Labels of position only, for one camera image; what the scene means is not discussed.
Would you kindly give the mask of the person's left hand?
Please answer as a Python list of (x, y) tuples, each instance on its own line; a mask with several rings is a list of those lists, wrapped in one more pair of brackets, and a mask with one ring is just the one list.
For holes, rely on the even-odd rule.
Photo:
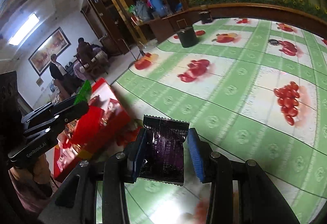
[(31, 171), (12, 167), (8, 172), (26, 212), (38, 216), (53, 194), (51, 171), (46, 155), (38, 158)]

